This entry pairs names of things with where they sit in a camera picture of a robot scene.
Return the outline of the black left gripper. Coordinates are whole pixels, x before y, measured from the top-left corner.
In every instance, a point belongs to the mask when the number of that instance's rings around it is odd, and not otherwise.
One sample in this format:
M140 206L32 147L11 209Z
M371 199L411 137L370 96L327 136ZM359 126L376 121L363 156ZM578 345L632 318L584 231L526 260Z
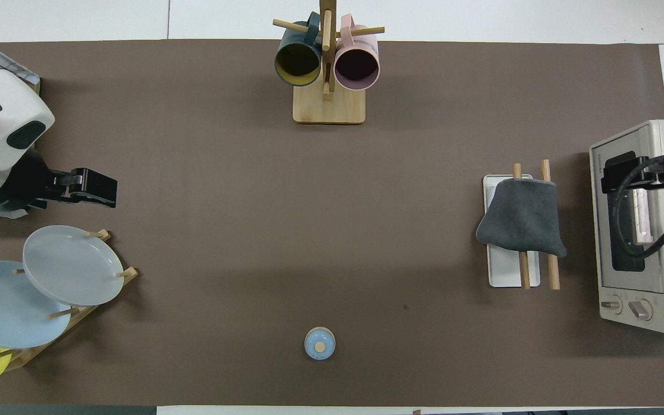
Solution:
M71 173L80 176L81 181L71 184L71 194L65 195L66 186L59 186L55 181L57 178L70 176L70 173L49 169L37 150L28 149L10 169L7 179L0 187L0 212L29 207L45 209L48 201L65 204L89 203L116 208L116 202L98 198L118 197L118 181L89 168L76 168Z

